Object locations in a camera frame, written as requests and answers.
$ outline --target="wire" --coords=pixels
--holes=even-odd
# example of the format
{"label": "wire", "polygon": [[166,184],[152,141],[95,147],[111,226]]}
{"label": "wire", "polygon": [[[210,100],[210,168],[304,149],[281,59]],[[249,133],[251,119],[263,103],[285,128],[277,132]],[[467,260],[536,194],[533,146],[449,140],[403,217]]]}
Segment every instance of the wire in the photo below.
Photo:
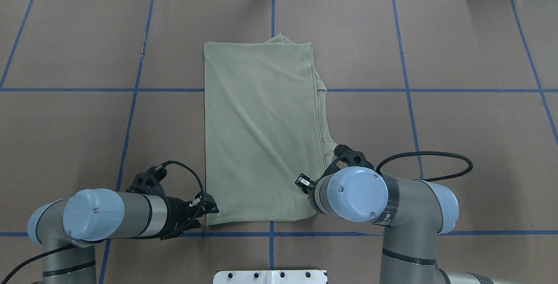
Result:
{"label": "wire", "polygon": [[[200,179],[200,177],[197,175],[197,173],[196,173],[193,169],[190,169],[190,167],[189,167],[188,165],[185,165],[184,163],[181,163],[181,162],[178,162],[178,161],[173,161],[173,160],[169,160],[169,161],[167,161],[167,162],[164,162],[164,163],[161,164],[161,166],[162,166],[163,169],[164,169],[164,168],[167,167],[167,165],[169,165],[169,164],[180,165],[180,166],[183,167],[184,169],[187,169],[188,171],[190,171],[190,173],[192,173],[192,174],[194,175],[194,177],[196,177],[197,183],[198,183],[198,185],[200,185],[200,191],[201,191],[202,193],[204,193],[204,187],[203,187],[203,185],[201,184],[201,179]],[[205,197],[203,197],[203,194],[202,194],[202,196],[201,196],[201,201],[205,201]],[[199,206],[199,207],[197,208],[197,210],[196,210],[194,216],[193,216],[193,217],[187,222],[187,224],[184,226],[184,229],[185,229],[185,230],[187,230],[187,231],[190,230],[190,226],[192,225],[192,223],[196,220],[196,218],[199,218],[200,212],[201,212],[201,206]]]}
{"label": "wire", "polygon": [[379,173],[380,175],[382,175],[382,173],[380,172],[380,169],[386,163],[388,163],[389,161],[393,161],[395,159],[399,159],[399,158],[403,158],[403,157],[415,157],[415,156],[450,157],[450,158],[455,158],[455,159],[461,159],[461,160],[465,161],[468,165],[467,169],[465,169],[464,171],[461,171],[459,173],[455,173],[455,174],[452,174],[452,175],[441,176],[441,177],[434,177],[432,179],[423,179],[424,181],[427,181],[427,182],[440,181],[442,179],[453,179],[454,177],[463,176],[463,175],[469,173],[473,169],[473,163],[471,162],[471,160],[468,157],[465,157],[463,155],[458,155],[457,153],[440,152],[440,151],[416,151],[416,152],[399,153],[398,155],[394,155],[394,156],[391,156],[391,157],[388,157],[388,158],[384,159],[376,167],[376,172]]}
{"label": "wire", "polygon": [[10,273],[6,276],[6,278],[4,278],[4,280],[2,281],[2,284],[6,284],[6,283],[10,280],[10,278],[12,278],[12,276],[14,276],[14,274],[16,274],[16,272],[18,272],[21,268],[23,268],[24,266],[30,264],[31,262],[36,261],[36,260],[39,260],[39,259],[44,258],[44,257],[46,257],[46,256],[49,256],[49,255],[51,255],[51,254],[56,254],[57,252],[61,252],[61,251],[63,251],[63,250],[71,250],[72,248],[76,248],[76,247],[75,247],[74,245],[71,245],[71,244],[70,244],[70,245],[67,245],[67,246],[64,246],[64,247],[56,248],[55,250],[47,251],[47,252],[45,252],[45,253],[43,253],[43,254],[39,254],[39,255],[37,255],[37,256],[34,256],[34,257],[31,258],[31,259],[28,259],[28,260],[23,261],[19,266],[16,266],[16,268],[14,268],[14,269],[12,270],[12,272],[10,272]]}
{"label": "wire", "polygon": [[193,169],[190,169],[190,167],[188,165],[185,165],[184,163],[178,162],[178,161],[173,161],[173,160],[169,160],[165,163],[162,163],[161,166],[163,167],[163,169],[165,167],[167,167],[167,165],[169,164],[176,164],[176,165],[180,165],[181,167],[183,167],[184,169],[187,169],[188,171],[190,171],[190,173],[192,173],[194,175],[194,177],[196,177],[197,180],[197,184],[200,185],[200,191],[203,193],[204,192],[204,185],[201,184],[201,179],[200,177],[196,174],[196,172],[194,172]]}

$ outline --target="blue tape line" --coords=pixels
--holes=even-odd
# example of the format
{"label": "blue tape line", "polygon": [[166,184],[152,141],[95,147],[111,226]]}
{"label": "blue tape line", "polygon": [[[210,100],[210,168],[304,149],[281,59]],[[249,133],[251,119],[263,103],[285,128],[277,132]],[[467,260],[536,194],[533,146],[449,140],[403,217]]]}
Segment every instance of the blue tape line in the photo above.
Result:
{"label": "blue tape line", "polygon": [[527,53],[527,58],[529,60],[529,64],[531,65],[531,70],[533,71],[534,81],[537,83],[537,88],[539,93],[541,94],[542,104],[544,105],[544,111],[546,111],[546,116],[548,117],[548,122],[550,122],[550,128],[552,129],[552,133],[554,134],[554,140],[558,145],[558,133],[556,132],[556,126],[554,125],[554,120],[552,119],[552,115],[550,114],[550,109],[548,109],[548,104],[546,103],[546,97],[544,96],[544,92],[542,90],[541,81],[538,78],[537,70],[534,67],[533,58],[531,57],[531,52],[529,51],[529,46],[527,45],[527,40],[525,40],[525,36],[523,33],[523,29],[521,28],[520,18],[517,15],[516,4],[514,0],[510,0],[512,4],[512,11],[514,12],[514,18],[516,18],[517,29],[520,32],[521,40],[525,47],[525,52]]}
{"label": "blue tape line", "polygon": [[27,232],[0,232],[0,237],[29,237]]}
{"label": "blue tape line", "polygon": [[381,89],[381,88],[372,88],[372,89],[351,89],[351,88],[338,88],[338,89],[328,89],[328,93],[404,93],[406,89]]}
{"label": "blue tape line", "polygon": [[[539,93],[538,89],[438,89],[438,88],[411,88],[412,93]],[[134,92],[135,88],[0,88],[5,92]],[[138,92],[164,93],[182,92],[192,93],[205,91],[204,88],[138,88]],[[331,88],[331,93],[406,93],[406,89],[399,88]],[[558,89],[543,89],[544,93],[558,93]]]}
{"label": "blue tape line", "polygon": [[269,269],[275,269],[275,222],[269,221]]}
{"label": "blue tape line", "polygon": [[14,58],[14,54],[16,53],[17,44],[20,42],[21,34],[24,31],[25,23],[27,22],[29,12],[31,11],[31,6],[33,6],[33,1],[34,0],[29,0],[29,5],[27,5],[27,10],[25,11],[24,19],[21,22],[20,30],[17,32],[16,40],[14,41],[12,51],[10,52],[10,57],[8,57],[8,62],[6,62],[2,79],[0,79],[0,88],[4,86],[4,81],[6,81],[6,76],[8,76],[8,70],[10,69],[10,64],[12,64],[12,58]]}
{"label": "blue tape line", "polygon": [[[401,29],[399,28],[399,16],[397,15],[397,3],[392,0],[393,3],[393,16],[395,17],[395,28],[397,31],[397,42],[399,43],[399,55],[401,56],[401,66],[403,68],[403,79],[405,80],[405,91],[407,93],[407,104],[409,107],[409,115],[411,116],[411,129],[413,131],[413,141],[415,141],[415,151],[420,151],[419,138],[417,136],[417,129],[415,125],[415,114],[413,112],[413,106],[411,101],[411,89],[409,87],[409,79],[407,77],[407,65],[405,64],[405,54],[403,53],[403,40],[401,39]],[[424,179],[424,172],[422,170],[422,160],[420,156],[417,156],[418,168],[420,169],[420,178]]]}
{"label": "blue tape line", "polygon": [[382,236],[376,234],[367,234],[363,232],[275,232],[276,237],[373,237]]}
{"label": "blue tape line", "polygon": [[134,88],[134,96],[132,97],[132,106],[130,107],[130,115],[128,117],[128,125],[126,127],[126,136],[124,137],[124,149],[122,150],[122,157],[120,158],[120,169],[118,170],[118,179],[116,182],[116,190],[120,191],[120,186],[122,184],[122,175],[124,173],[124,160],[126,160],[126,154],[128,152],[128,143],[130,139],[130,129],[132,127],[132,119],[134,116],[134,111],[136,109],[136,101],[138,96],[138,88],[140,87],[140,80],[141,80],[141,71],[143,68],[143,60],[145,58],[145,49],[147,47],[147,38],[149,36],[149,26],[151,24],[151,14],[153,13],[153,4],[155,0],[151,0],[151,4],[149,6],[149,14],[147,16],[147,24],[145,27],[145,38],[143,40],[143,48],[142,54],[139,58],[139,66],[138,66],[138,73],[136,76],[136,85]]}
{"label": "blue tape line", "polygon": [[[143,40],[142,54],[139,58],[138,74],[136,76],[136,85],[134,87],[134,96],[132,97],[132,106],[130,107],[130,115],[128,117],[128,125],[126,127],[126,137],[124,138],[124,149],[122,149],[122,157],[120,159],[120,169],[118,170],[118,179],[116,182],[116,191],[120,191],[120,185],[122,184],[122,174],[124,173],[124,161],[126,160],[126,153],[128,152],[128,143],[130,138],[130,128],[132,127],[132,119],[134,116],[134,109],[136,108],[136,100],[138,95],[138,88],[140,87],[141,71],[143,68],[143,60],[145,58],[145,49],[147,47],[147,38],[149,36],[149,26],[151,24],[151,14],[153,14],[153,4],[155,0],[151,0],[149,5],[149,14],[147,15],[147,23],[145,27],[145,38]],[[103,264],[101,266],[101,274],[99,276],[99,284],[103,284],[104,281],[104,270],[106,269],[106,261],[108,260],[108,254],[110,250],[110,240],[106,241],[105,252],[103,256]]]}
{"label": "blue tape line", "polygon": [[12,92],[133,92],[133,88],[2,88]]}
{"label": "blue tape line", "polygon": [[[182,237],[269,237],[270,232],[191,232]],[[440,236],[558,235],[558,230],[457,230]],[[380,237],[363,232],[273,232],[273,237]],[[0,232],[0,237],[28,237],[26,232]]]}
{"label": "blue tape line", "polygon": [[138,88],[139,92],[178,92],[178,93],[203,93],[205,89],[203,88]]}
{"label": "blue tape line", "polygon": [[108,251],[110,250],[110,240],[106,240],[105,252],[103,254],[103,264],[101,264],[101,273],[99,275],[99,284],[103,284],[106,272],[106,262],[108,261]]}
{"label": "blue tape line", "polygon": [[455,230],[440,236],[558,235],[558,230]]}
{"label": "blue tape line", "polygon": [[538,93],[537,89],[411,89],[413,93]]}
{"label": "blue tape line", "polygon": [[275,0],[271,0],[271,38],[275,37]]}
{"label": "blue tape line", "polygon": [[191,232],[182,237],[269,237],[269,232]]}

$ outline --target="metal bracket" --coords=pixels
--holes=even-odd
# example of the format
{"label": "metal bracket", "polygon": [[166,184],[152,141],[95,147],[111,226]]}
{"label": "metal bracket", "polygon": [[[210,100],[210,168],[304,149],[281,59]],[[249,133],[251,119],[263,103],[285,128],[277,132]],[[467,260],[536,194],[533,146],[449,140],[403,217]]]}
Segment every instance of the metal bracket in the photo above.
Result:
{"label": "metal bracket", "polygon": [[219,271],[213,284],[327,284],[326,270]]}

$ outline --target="light blue joint cover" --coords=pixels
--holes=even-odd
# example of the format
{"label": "light blue joint cover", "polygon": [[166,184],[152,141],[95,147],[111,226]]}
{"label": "light blue joint cover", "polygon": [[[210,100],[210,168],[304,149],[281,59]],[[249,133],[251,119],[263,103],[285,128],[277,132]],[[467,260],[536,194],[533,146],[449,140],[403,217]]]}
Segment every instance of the light blue joint cover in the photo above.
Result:
{"label": "light blue joint cover", "polygon": [[109,189],[84,189],[68,200],[62,224],[76,240],[105,240],[120,227],[124,202]]}
{"label": "light blue joint cover", "polygon": [[388,200],[387,186],[381,175],[360,166],[341,169],[327,186],[329,205],[341,218],[352,222],[377,219]]}
{"label": "light blue joint cover", "polygon": [[50,206],[54,205],[58,201],[62,201],[62,200],[66,200],[66,199],[56,200],[53,203],[46,204],[38,208],[37,210],[35,210],[35,212],[33,212],[31,217],[29,218],[29,222],[27,223],[27,234],[29,235],[31,240],[33,240],[33,242],[36,243],[37,245],[42,245],[37,238],[38,221],[41,219],[41,216],[46,211],[46,209],[48,209]]}
{"label": "light blue joint cover", "polygon": [[442,209],[442,229],[438,234],[445,234],[451,232],[455,228],[455,222],[459,218],[459,204],[453,191],[446,186],[438,185],[437,183],[425,182],[438,199],[440,208]]}

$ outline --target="folded t-shirt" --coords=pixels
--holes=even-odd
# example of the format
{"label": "folded t-shirt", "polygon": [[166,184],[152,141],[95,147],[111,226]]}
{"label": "folded t-shirt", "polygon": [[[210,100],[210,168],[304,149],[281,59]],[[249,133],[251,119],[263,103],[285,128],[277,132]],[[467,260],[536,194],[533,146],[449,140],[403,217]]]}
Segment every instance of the folded t-shirt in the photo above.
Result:
{"label": "folded t-shirt", "polygon": [[326,87],[311,44],[278,34],[264,44],[207,42],[205,168],[220,212],[207,225],[300,220],[315,211],[295,185],[333,158]]}

